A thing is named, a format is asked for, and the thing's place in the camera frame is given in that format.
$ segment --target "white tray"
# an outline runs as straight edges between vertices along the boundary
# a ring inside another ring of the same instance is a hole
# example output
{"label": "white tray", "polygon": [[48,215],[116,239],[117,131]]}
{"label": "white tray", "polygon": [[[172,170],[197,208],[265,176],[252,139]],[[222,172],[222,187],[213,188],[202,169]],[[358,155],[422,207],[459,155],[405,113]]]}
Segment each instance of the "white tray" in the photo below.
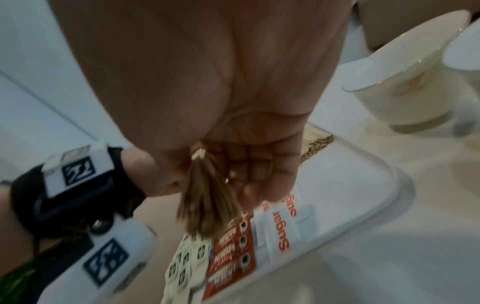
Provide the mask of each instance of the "white tray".
{"label": "white tray", "polygon": [[[219,292],[205,304],[230,295],[261,279],[303,254],[359,225],[390,205],[401,188],[397,169],[384,160],[335,136],[335,141],[300,167],[297,183],[309,217],[295,226],[305,240],[289,250],[281,260],[257,261],[257,269]],[[255,256],[266,254],[266,248]],[[203,290],[193,295],[192,304],[201,302]]]}

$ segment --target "brown object in background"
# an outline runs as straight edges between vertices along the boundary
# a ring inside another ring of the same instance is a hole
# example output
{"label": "brown object in background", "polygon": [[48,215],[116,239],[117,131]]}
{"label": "brown object in background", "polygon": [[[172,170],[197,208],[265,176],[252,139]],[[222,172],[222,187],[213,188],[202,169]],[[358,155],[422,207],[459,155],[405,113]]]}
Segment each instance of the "brown object in background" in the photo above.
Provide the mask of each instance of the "brown object in background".
{"label": "brown object in background", "polygon": [[211,238],[225,232],[229,222],[241,212],[234,191],[215,168],[210,154],[198,153],[187,173],[177,219],[185,222],[188,233],[198,232]]}
{"label": "brown object in background", "polygon": [[479,0],[358,0],[357,5],[366,43],[371,50],[448,12],[480,12]]}

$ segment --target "black wristband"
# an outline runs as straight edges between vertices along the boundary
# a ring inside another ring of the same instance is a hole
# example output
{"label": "black wristband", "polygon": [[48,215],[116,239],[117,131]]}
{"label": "black wristband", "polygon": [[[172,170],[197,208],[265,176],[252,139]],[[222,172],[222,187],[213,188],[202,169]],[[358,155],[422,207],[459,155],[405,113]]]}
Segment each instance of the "black wristband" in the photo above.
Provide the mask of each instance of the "black wristband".
{"label": "black wristband", "polygon": [[[114,213],[131,217],[145,195],[128,178],[121,152],[122,148],[108,148],[112,171],[54,198],[46,196],[43,165],[17,178],[11,186],[10,198],[19,221],[37,237],[57,238],[84,232],[93,221],[112,218]],[[39,218],[39,205],[41,212],[48,214],[46,218]]]}

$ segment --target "bowl rim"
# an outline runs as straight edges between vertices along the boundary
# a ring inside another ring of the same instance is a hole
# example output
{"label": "bowl rim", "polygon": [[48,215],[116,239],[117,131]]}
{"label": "bowl rim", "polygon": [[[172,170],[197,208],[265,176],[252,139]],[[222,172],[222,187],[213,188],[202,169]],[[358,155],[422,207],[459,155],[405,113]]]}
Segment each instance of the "bowl rim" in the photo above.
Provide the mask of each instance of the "bowl rim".
{"label": "bowl rim", "polygon": [[[371,58],[372,58],[373,56],[378,55],[379,52],[380,52],[380,53],[384,52],[385,49],[386,49],[386,47],[389,47],[389,46],[397,43],[400,39],[403,38],[403,36],[405,36],[405,35],[408,34],[409,32],[412,32],[412,31],[414,31],[414,30],[417,30],[419,27],[423,27],[426,23],[430,23],[430,22],[432,22],[432,21],[435,20],[435,19],[444,18],[444,17],[447,16],[447,15],[453,15],[453,14],[456,14],[456,15],[459,15],[459,16],[462,16],[462,15],[463,15],[463,17],[464,17],[464,22],[463,22],[463,24],[464,24],[464,25],[463,25],[462,27],[458,28],[458,30],[456,31],[456,33],[462,32],[462,31],[465,29],[465,27],[467,27],[467,26],[469,25],[470,19],[472,18],[472,14],[471,14],[468,10],[457,10],[457,11],[448,12],[448,13],[446,13],[446,14],[442,14],[442,15],[440,15],[440,16],[437,16],[437,17],[435,17],[435,18],[432,18],[432,19],[430,19],[430,20],[427,20],[427,21],[425,21],[424,23],[419,24],[419,25],[417,25],[416,27],[414,27],[414,28],[406,31],[405,33],[401,34],[400,36],[396,37],[396,38],[393,39],[392,41],[388,42],[387,44],[385,44],[384,46],[382,46],[381,48],[379,48],[378,50],[376,50],[373,54],[371,54],[369,57],[367,57],[367,60],[370,62],[370,60],[371,60]],[[428,55],[425,56],[424,58],[433,56],[434,54],[439,53],[439,52],[443,52],[443,51],[445,50],[445,48],[446,48],[450,43],[452,43],[452,40],[448,40],[448,41],[445,42],[444,44],[438,46],[435,50],[433,50],[433,52],[431,52],[430,54],[428,54]],[[342,88],[345,92],[349,92],[349,93],[360,92],[360,91],[368,90],[368,89],[370,89],[371,87],[374,87],[374,86],[377,86],[377,85],[379,85],[379,84],[381,84],[381,83],[383,83],[383,82],[386,82],[386,81],[388,81],[388,80],[390,80],[390,79],[392,79],[392,78],[394,78],[394,77],[396,77],[396,76],[398,76],[398,75],[400,75],[400,74],[404,74],[405,72],[407,72],[407,71],[413,69],[414,67],[418,66],[422,61],[423,61],[423,59],[420,60],[420,61],[414,62],[414,63],[412,63],[411,65],[409,65],[408,67],[406,67],[405,69],[399,71],[398,73],[395,73],[395,74],[393,74],[393,75],[391,75],[391,76],[389,76],[389,77],[386,77],[385,79],[382,79],[382,80],[380,80],[380,81],[378,81],[378,82],[376,82],[376,83],[374,83],[374,84],[365,86],[365,87],[363,87],[363,88],[359,88],[359,89],[355,89],[355,90],[346,88],[347,79],[349,79],[350,77],[352,77],[355,72],[357,72],[358,70],[362,69],[362,68],[365,66],[365,64],[364,64],[364,65],[362,65],[361,67],[352,70],[352,71],[348,74],[348,76],[345,77],[345,79],[343,80],[343,83],[342,83],[342,87],[341,87],[341,88]]]}
{"label": "bowl rim", "polygon": [[441,63],[444,67],[453,71],[464,72],[464,73],[480,72],[480,65],[475,68],[460,68],[460,67],[454,67],[452,64],[449,64],[446,61],[448,51],[452,51],[452,48],[453,48],[452,46],[455,44],[461,43],[466,38],[466,36],[473,31],[478,31],[478,38],[480,39],[480,19],[470,24],[469,27],[460,34],[460,36],[458,36],[454,41],[452,41],[450,45],[447,46],[447,48],[445,49],[445,52],[441,57]]}

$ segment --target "bundle of wooden stirrers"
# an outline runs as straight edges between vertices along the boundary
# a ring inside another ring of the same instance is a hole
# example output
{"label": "bundle of wooden stirrers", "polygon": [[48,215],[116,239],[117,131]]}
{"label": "bundle of wooden stirrers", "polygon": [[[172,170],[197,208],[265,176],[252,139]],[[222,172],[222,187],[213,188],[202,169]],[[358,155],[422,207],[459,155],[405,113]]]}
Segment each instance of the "bundle of wooden stirrers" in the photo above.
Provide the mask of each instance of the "bundle of wooden stirrers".
{"label": "bundle of wooden stirrers", "polygon": [[192,157],[186,183],[176,212],[188,233],[211,238],[225,232],[228,223],[241,215],[242,209],[225,177],[214,166],[212,156],[203,149]]}

